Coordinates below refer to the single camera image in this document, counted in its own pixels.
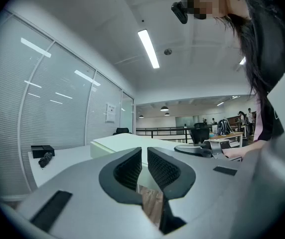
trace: ceiling light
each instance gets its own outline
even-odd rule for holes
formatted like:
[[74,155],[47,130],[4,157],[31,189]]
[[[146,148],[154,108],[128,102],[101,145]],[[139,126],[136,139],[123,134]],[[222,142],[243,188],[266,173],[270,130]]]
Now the ceiling light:
[[28,93],[29,95],[31,95],[31,96],[34,96],[34,97],[37,97],[37,98],[40,98],[39,96],[37,96],[37,95],[34,95],[34,94],[31,94],[31,93]]
[[27,84],[31,84],[31,85],[33,85],[33,86],[36,86],[36,87],[38,87],[38,88],[42,88],[41,86],[36,85],[36,84],[34,84],[34,83],[32,83],[32,82],[28,82],[28,81],[24,81],[24,82],[26,82]]
[[240,65],[244,65],[246,63],[246,57],[244,57],[241,62],[240,62]]
[[152,67],[154,69],[159,68],[157,56],[156,56],[156,53],[155,53],[154,48],[152,46],[151,39],[149,37],[147,30],[145,29],[145,30],[138,32],[138,35],[142,40],[144,48],[146,49],[146,52],[147,52],[148,57],[151,61]]
[[28,40],[25,40],[24,38],[21,38],[21,43],[25,44],[26,46],[30,47],[31,49],[43,54],[44,56],[50,58],[52,54],[48,53],[47,51],[41,49],[40,47],[36,46],[35,44],[29,42]]
[[60,95],[60,96],[62,96],[62,97],[66,97],[66,98],[73,99],[72,97],[69,97],[69,96],[66,96],[66,95],[63,95],[63,94],[60,94],[60,93],[57,93],[57,92],[55,92],[55,94],[58,94],[58,95]]
[[161,109],[160,109],[162,112],[166,112],[166,111],[168,111],[169,109],[168,109],[168,107],[167,106],[163,106],[163,107],[161,107]]
[[[85,80],[87,80],[87,81],[89,81],[89,82],[93,82],[93,79],[92,79],[92,78],[88,77],[87,75],[81,73],[81,72],[78,71],[78,70],[76,70],[74,73],[77,74],[77,75],[79,75],[80,77],[83,77]],[[96,86],[100,86],[100,84],[99,84],[98,82],[96,82],[96,81],[94,81],[94,84],[95,84]]]
[[58,103],[58,104],[63,104],[63,103],[60,103],[60,102],[57,102],[57,101],[54,101],[54,100],[50,100],[51,102],[54,102],[54,103]]

